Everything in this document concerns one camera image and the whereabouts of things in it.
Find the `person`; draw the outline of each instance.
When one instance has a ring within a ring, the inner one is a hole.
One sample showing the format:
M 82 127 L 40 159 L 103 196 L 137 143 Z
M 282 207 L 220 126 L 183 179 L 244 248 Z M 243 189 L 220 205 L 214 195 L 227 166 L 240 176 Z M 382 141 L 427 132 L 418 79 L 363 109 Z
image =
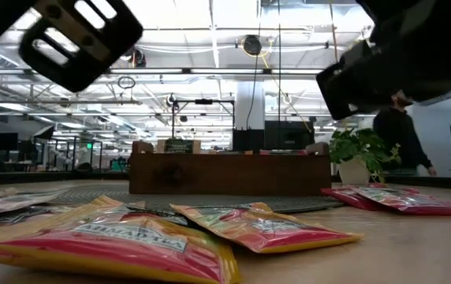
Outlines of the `person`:
M 399 144 L 401 164 L 386 163 L 383 169 L 388 174 L 418 175 L 418 165 L 423 165 L 431 177 L 438 175 L 431 161 L 423 152 L 422 145 L 416 135 L 412 118 L 406 113 L 405 107 L 411 106 L 413 100 L 406 97 L 403 91 L 391 96 L 390 107 L 380 110 L 373 121 L 373 129 L 385 142 L 387 149 Z

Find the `box on crate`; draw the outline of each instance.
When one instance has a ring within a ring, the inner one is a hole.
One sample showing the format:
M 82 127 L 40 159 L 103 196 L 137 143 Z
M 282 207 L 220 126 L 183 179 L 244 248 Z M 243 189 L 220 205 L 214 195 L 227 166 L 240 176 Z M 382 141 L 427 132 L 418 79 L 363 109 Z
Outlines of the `box on crate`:
M 156 150 L 158 153 L 200 154 L 201 140 L 158 140 Z

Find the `wooden crate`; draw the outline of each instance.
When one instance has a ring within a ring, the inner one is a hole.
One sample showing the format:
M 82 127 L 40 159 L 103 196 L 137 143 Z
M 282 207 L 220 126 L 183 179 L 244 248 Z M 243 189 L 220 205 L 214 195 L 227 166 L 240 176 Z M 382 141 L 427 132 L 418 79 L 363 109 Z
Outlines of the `wooden crate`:
M 321 195 L 329 188 L 328 155 L 136 154 L 130 193 Z

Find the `snack bag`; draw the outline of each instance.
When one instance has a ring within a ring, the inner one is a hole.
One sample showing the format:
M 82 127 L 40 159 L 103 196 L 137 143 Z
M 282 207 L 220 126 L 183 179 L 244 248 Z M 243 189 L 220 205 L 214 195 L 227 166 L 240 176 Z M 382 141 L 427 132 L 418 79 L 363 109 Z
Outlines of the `snack bag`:
M 113 200 L 107 196 L 100 196 L 95 200 L 93 200 L 90 204 L 98 207 L 117 208 L 120 207 L 123 203 Z M 137 205 L 144 206 L 144 202 L 140 202 Z M 0 214 L 0 226 L 11 226 L 13 224 L 17 224 L 20 222 L 43 220 L 56 214 L 61 214 L 74 209 L 73 207 L 52 207 L 52 206 L 49 207 L 41 206 L 41 208 L 45 209 L 38 211 L 33 211 L 32 209 L 26 211 L 25 209 L 22 209 L 23 211 Z M 28 260 L 28 257 L 21 257 L 7 252 L 0 252 L 0 263 L 11 264 L 14 266 L 26 268 L 44 269 L 46 267 L 45 263 L 43 264 L 42 267 L 40 266 L 40 263 L 35 262 L 33 259 Z
M 112 200 L 107 196 L 101 196 L 93 200 L 91 204 L 98 206 L 121 206 L 123 203 L 116 200 Z M 135 205 L 139 207 L 144 207 L 145 203 L 139 202 Z M 68 206 L 37 205 L 22 208 L 15 211 L 0 213 L 0 226 L 11 226 L 13 224 L 17 224 L 20 222 L 46 219 L 56 214 L 71 211 L 76 207 L 78 207 L 78 205 L 68 205 Z
M 49 192 L 18 192 L 11 189 L 10 195 L 0 196 L 0 213 L 14 211 L 34 204 L 51 201 L 68 189 L 54 190 Z
M 159 210 L 159 209 L 151 209 L 145 208 L 144 206 L 140 206 L 139 204 L 127 204 L 126 207 L 131 211 L 129 215 L 156 215 L 166 221 L 172 222 L 174 224 L 180 226 L 188 226 L 187 219 L 180 213 Z
M 383 184 L 370 184 L 368 187 L 376 188 L 376 189 L 384 189 L 384 190 L 404 190 L 411 193 L 419 193 L 416 189 L 388 189 L 386 185 Z M 364 196 L 361 196 L 354 190 L 354 186 L 346 185 L 340 189 L 321 189 L 322 193 L 327 196 L 332 196 L 341 202 L 344 202 L 350 206 L 369 210 L 369 211 L 384 211 L 389 210 L 388 207 L 385 207 L 373 200 L 370 200 Z
M 340 233 L 289 215 L 274 213 L 263 203 L 239 207 L 171 207 L 219 237 L 257 253 L 314 249 L 361 238 L 357 234 Z
M 236 283 L 229 246 L 156 215 L 84 205 L 45 220 L 0 227 L 8 264 L 118 278 Z
M 361 196 L 379 204 L 413 215 L 451 216 L 451 202 L 437 200 L 432 196 L 388 189 L 361 187 L 354 189 Z

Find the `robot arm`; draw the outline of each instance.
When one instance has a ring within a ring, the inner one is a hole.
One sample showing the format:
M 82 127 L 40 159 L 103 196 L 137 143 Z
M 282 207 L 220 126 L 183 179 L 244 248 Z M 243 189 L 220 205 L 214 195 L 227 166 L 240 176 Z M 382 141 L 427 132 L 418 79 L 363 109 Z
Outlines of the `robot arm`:
M 415 101 L 451 91 L 451 0 L 358 0 L 375 28 L 317 76 L 334 119 L 370 112 L 399 90 Z

